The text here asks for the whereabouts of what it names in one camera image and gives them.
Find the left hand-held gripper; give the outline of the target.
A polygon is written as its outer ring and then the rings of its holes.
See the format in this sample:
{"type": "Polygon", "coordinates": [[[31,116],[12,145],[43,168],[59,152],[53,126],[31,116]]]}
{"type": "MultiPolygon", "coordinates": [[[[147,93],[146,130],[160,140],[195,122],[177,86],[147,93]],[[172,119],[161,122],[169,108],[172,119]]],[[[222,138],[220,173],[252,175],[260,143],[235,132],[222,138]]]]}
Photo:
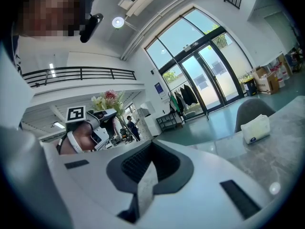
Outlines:
{"type": "Polygon", "coordinates": [[[91,139],[94,142],[94,149],[100,151],[115,135],[114,117],[116,115],[117,111],[113,108],[91,113],[86,111],[86,106],[69,107],[65,119],[66,131],[74,131],[81,124],[88,123],[93,130],[91,139]]]}

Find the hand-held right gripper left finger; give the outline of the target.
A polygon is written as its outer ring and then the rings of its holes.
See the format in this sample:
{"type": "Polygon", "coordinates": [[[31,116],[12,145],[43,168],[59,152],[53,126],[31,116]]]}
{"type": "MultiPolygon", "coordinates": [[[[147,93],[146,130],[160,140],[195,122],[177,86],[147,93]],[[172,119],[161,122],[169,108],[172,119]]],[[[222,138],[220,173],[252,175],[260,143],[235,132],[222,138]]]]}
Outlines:
{"type": "Polygon", "coordinates": [[[93,153],[59,155],[52,143],[43,143],[52,178],[70,213],[75,229],[137,229],[117,215],[128,210],[133,195],[118,191],[106,172],[115,157],[142,142],[93,153]]]}

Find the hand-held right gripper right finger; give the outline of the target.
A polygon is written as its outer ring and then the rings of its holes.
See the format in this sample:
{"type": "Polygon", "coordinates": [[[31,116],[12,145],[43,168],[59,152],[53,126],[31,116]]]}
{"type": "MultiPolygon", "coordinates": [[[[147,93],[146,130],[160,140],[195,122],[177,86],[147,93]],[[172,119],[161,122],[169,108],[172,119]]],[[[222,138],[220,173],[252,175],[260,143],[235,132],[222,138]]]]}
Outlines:
{"type": "Polygon", "coordinates": [[[272,197],[246,173],[218,155],[191,147],[156,140],[189,157],[194,172],[177,193],[157,195],[140,218],[142,229],[245,229],[251,228],[221,183],[232,180],[261,212],[272,197]]]}

